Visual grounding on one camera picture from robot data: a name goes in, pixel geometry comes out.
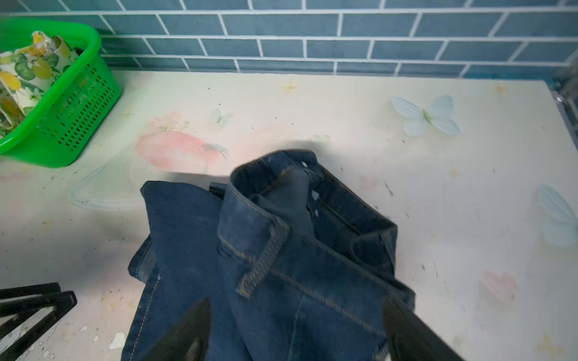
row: lemon print fabric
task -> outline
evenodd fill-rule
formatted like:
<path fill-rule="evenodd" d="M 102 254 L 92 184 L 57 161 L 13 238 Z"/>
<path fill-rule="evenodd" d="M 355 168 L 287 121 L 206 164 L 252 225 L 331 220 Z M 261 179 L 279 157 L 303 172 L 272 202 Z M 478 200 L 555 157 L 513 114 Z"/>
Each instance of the lemon print fabric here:
<path fill-rule="evenodd" d="M 19 114 L 9 111 L 10 106 L 6 107 L 0 96 L 0 117 L 13 119 L 11 122 L 0 120 L 0 128 L 2 124 L 18 123 L 20 115 L 28 115 L 78 57 L 60 36 L 50 38 L 35 31 L 31 40 L 32 44 L 27 47 L 0 54 L 0 89 L 12 98 L 19 110 Z"/>

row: black metal frame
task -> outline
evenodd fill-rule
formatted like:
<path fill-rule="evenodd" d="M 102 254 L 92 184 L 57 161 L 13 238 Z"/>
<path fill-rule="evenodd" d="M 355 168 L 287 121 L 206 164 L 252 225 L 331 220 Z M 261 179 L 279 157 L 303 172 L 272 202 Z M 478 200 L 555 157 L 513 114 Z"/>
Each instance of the black metal frame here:
<path fill-rule="evenodd" d="M 0 340 L 39 310 L 47 307 L 54 307 L 54 309 L 3 353 L 0 353 L 0 361 L 16 360 L 76 305 L 74 292 L 62 292 L 58 283 L 0 289 L 0 300 L 26 296 L 31 297 L 0 302 L 0 317 L 14 315 L 0 325 Z"/>

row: white grout line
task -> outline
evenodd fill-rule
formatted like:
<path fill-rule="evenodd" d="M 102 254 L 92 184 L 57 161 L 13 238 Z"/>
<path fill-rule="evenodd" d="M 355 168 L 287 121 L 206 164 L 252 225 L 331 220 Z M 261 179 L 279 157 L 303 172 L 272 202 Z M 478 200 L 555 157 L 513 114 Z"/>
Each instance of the white grout line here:
<path fill-rule="evenodd" d="M 20 5 L 22 5 L 22 7 L 24 8 L 24 10 L 31 12 L 32 10 L 30 10 L 30 8 L 28 7 L 28 5 L 26 5 L 24 2 L 22 2 L 22 0 L 18 0 L 18 3 Z"/>
<path fill-rule="evenodd" d="M 157 52 L 154 51 L 153 47 L 150 46 L 149 41 L 146 38 L 143 38 L 144 43 L 146 44 L 146 46 L 149 48 L 149 50 L 151 51 L 151 53 L 156 54 Z"/>
<path fill-rule="evenodd" d="M 184 58 L 181 58 L 181 60 L 183 61 L 185 68 L 187 68 L 187 71 L 190 72 L 191 68 L 188 67 L 187 61 Z"/>
<path fill-rule="evenodd" d="M 137 58 L 132 57 L 132 59 L 136 62 L 136 64 L 139 66 L 139 68 L 142 68 L 142 67 L 143 67 L 143 66 L 140 64 L 140 61 L 139 61 Z"/>
<path fill-rule="evenodd" d="M 418 13 L 416 19 L 413 21 L 412 30 L 409 32 L 410 38 L 413 38 L 413 36 L 416 34 L 417 27 L 420 26 L 422 15 L 423 15 L 422 13 Z"/>
<path fill-rule="evenodd" d="M 171 33 L 169 33 L 169 29 L 166 28 L 166 25 L 165 25 L 164 21 L 161 19 L 161 16 L 159 14 L 157 14 L 156 16 L 157 16 L 158 22 L 161 23 L 162 29 L 165 31 L 165 34 L 170 35 Z"/>
<path fill-rule="evenodd" d="M 375 40 L 371 40 L 369 42 L 369 47 L 367 49 L 367 56 L 366 59 L 371 59 L 371 55 L 373 54 L 373 47 L 375 46 Z"/>
<path fill-rule="evenodd" d="M 463 78 L 464 75 L 468 72 L 470 66 L 472 66 L 472 64 L 466 64 L 466 66 L 462 69 L 462 71 L 460 71 L 460 75 L 458 75 L 458 78 Z"/>
<path fill-rule="evenodd" d="M 496 35 L 496 33 L 498 32 L 498 30 L 500 29 L 500 27 L 502 26 L 502 24 L 506 21 L 508 15 L 510 13 L 505 12 L 504 14 L 502 14 L 500 16 L 500 18 L 498 19 L 498 21 L 496 21 L 496 23 L 494 24 L 494 26 L 492 27 L 492 29 L 490 30 L 490 32 L 488 33 L 488 37 L 489 38 L 493 38 L 494 35 Z"/>
<path fill-rule="evenodd" d="M 398 76 L 399 75 L 399 70 L 401 69 L 401 63 L 398 63 L 395 66 L 395 70 L 394 70 L 394 76 Z"/>
<path fill-rule="evenodd" d="M 263 47 L 261 46 L 261 40 L 257 39 L 257 47 L 259 48 L 259 56 L 263 57 Z"/>
<path fill-rule="evenodd" d="M 568 58 L 566 58 L 566 60 L 564 61 L 564 63 L 571 63 L 572 61 L 574 61 L 575 59 L 578 58 L 578 49 L 576 49 L 572 54 L 570 54 L 568 56 Z"/>
<path fill-rule="evenodd" d="M 520 55 L 520 53 L 522 51 L 524 51 L 524 49 L 526 49 L 528 44 L 529 44 L 529 42 L 523 42 L 522 44 L 520 44 L 520 46 L 518 46 L 518 48 L 514 51 L 514 53 L 512 55 L 510 55 L 510 57 L 507 59 L 507 61 L 513 62 L 518 57 L 518 55 Z"/>
<path fill-rule="evenodd" d="M 203 14 L 227 14 L 227 15 L 247 15 L 247 14 L 463 14 L 463 13 L 547 13 L 547 12 L 575 12 L 578 6 L 504 6 L 495 8 L 473 7 L 473 8 L 385 8 L 385 9 L 270 9 L 270 10 L 103 10 L 103 11 L 74 11 L 74 15 L 203 15 Z M 29 16 L 27 12 L 6 13 L 8 16 Z M 38 12 L 38 16 L 70 15 L 65 12 Z"/>
<path fill-rule="evenodd" d="M 102 38 L 142 38 L 147 37 L 149 39 L 196 39 L 198 35 L 101 35 Z M 436 37 L 436 36 L 426 36 L 426 37 L 413 37 L 408 38 L 407 36 L 277 36 L 277 35 L 203 35 L 204 39 L 236 39 L 236 40 L 388 40 L 388 41 L 404 41 L 404 42 L 442 42 L 448 38 Z M 500 36 L 497 38 L 487 38 L 487 37 L 471 37 L 471 36 L 456 36 L 451 38 L 452 41 L 460 42 L 578 42 L 578 36 L 568 37 L 568 38 L 557 38 L 555 36 Z"/>
<path fill-rule="evenodd" d="M 120 6 L 120 9 L 122 11 L 124 11 L 124 12 L 127 11 L 126 8 L 124 7 L 123 3 L 120 2 L 120 0 L 116 0 L 116 3 Z"/>
<path fill-rule="evenodd" d="M 58 3 L 59 3 L 60 5 L 62 5 L 62 7 L 64 8 L 64 10 L 66 10 L 67 12 L 70 11 L 70 8 L 64 3 L 64 1 L 62 1 L 62 0 L 57 0 L 57 1 L 58 1 Z"/>
<path fill-rule="evenodd" d="M 218 20 L 221 23 L 221 28 L 223 29 L 223 34 L 225 35 L 229 35 L 229 33 L 227 32 L 227 27 L 225 26 L 225 22 L 223 21 L 223 15 L 218 14 Z"/>
<path fill-rule="evenodd" d="M 343 31 L 343 14 L 339 14 L 338 15 L 338 20 L 337 20 L 337 36 L 341 36 L 341 33 Z"/>
<path fill-rule="evenodd" d="M 102 54 L 103 57 L 132 57 L 134 54 Z M 233 57 L 220 55 L 152 55 L 139 54 L 141 58 L 185 58 L 185 59 L 242 59 L 242 60 L 263 60 L 261 57 Z M 278 61 L 335 61 L 333 58 L 284 58 L 265 57 L 267 60 Z M 446 65 L 504 65 L 504 66 L 552 66 L 565 67 L 568 64 L 563 62 L 539 62 L 539 61 L 435 61 L 435 60 L 415 60 L 415 59 L 339 59 L 339 62 L 363 62 L 363 63 L 404 63 L 404 64 L 446 64 Z"/>
<path fill-rule="evenodd" d="M 439 58 L 442 57 L 443 52 L 446 51 L 446 48 L 447 48 L 449 43 L 450 43 L 449 40 L 446 40 L 442 43 L 442 46 L 439 47 L 438 53 L 435 54 L 435 58 L 434 58 L 435 61 L 439 61 Z"/>
<path fill-rule="evenodd" d="M 208 56 L 209 54 L 207 53 L 207 49 L 205 49 L 205 44 L 203 44 L 203 41 L 200 38 L 197 38 L 197 40 L 199 41 L 199 45 L 201 46 L 201 49 L 203 50 L 203 54 L 205 56 Z"/>
<path fill-rule="evenodd" d="M 105 23 L 106 27 L 110 30 L 110 32 L 114 35 L 116 35 L 116 31 L 114 31 L 114 29 L 110 26 L 110 24 L 108 23 L 108 21 L 106 21 L 105 17 L 103 15 L 99 15 L 98 17 L 101 18 L 102 22 Z"/>

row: denim fabric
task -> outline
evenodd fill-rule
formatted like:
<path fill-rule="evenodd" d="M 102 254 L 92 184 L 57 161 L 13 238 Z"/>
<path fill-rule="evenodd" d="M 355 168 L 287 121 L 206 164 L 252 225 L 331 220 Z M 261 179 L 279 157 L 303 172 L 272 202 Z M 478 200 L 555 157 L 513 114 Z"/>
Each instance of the denim fabric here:
<path fill-rule="evenodd" d="M 122 360 L 139 360 L 205 296 L 207 360 L 382 360 L 383 297 L 414 307 L 414 293 L 394 279 L 397 227 L 312 152 L 240 166 L 223 200 L 164 182 L 147 183 L 143 196 L 157 268 Z"/>

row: tiled wall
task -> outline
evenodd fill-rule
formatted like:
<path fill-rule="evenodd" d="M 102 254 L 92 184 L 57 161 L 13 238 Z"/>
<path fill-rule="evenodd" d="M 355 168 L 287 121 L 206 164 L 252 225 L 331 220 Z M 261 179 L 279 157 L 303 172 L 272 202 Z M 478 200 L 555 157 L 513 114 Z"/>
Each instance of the tiled wall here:
<path fill-rule="evenodd" d="M 578 0 L 0 0 L 89 24 L 112 67 L 550 79 Z"/>

